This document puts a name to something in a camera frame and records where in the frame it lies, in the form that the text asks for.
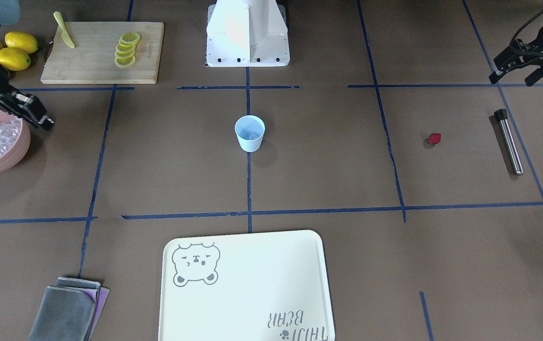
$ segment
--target lemon slice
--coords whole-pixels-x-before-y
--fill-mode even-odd
[[[122,45],[137,45],[141,40],[141,35],[137,32],[126,32],[122,34],[118,43]]]
[[[116,52],[120,52],[122,54],[127,54],[129,52],[132,52],[134,51],[136,48],[135,45],[122,45],[122,44],[118,44],[116,45]]]
[[[131,58],[132,56],[134,56],[134,50],[130,51],[130,52],[118,52],[118,51],[115,51],[114,54],[116,56],[117,59],[119,60],[127,60],[128,58]]]
[[[135,58],[135,56],[132,56],[131,58],[124,58],[124,59],[116,58],[115,63],[117,67],[122,67],[123,69],[124,67],[133,66],[135,61],[137,61],[137,58]]]

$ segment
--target bear drawing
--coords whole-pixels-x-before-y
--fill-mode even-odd
[[[178,249],[172,254],[172,263],[177,271],[174,275],[174,284],[177,287],[184,287],[189,281],[203,280],[211,285],[217,281],[217,261],[220,251],[214,244],[190,244],[183,247],[179,244]]]

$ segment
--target white cup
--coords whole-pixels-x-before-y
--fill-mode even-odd
[[[245,152],[252,153],[256,151],[263,142],[264,133],[265,123],[254,115],[240,117],[235,123],[237,141]]]

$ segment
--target knife handle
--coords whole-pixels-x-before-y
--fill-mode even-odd
[[[57,24],[59,24],[61,31],[67,32],[67,29],[65,28],[65,22],[63,22],[63,16],[61,15],[61,12],[56,11],[55,13],[53,13],[53,17],[57,21]]]

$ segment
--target white tray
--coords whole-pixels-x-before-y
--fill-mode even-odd
[[[170,241],[158,340],[334,341],[320,236],[304,230]]]

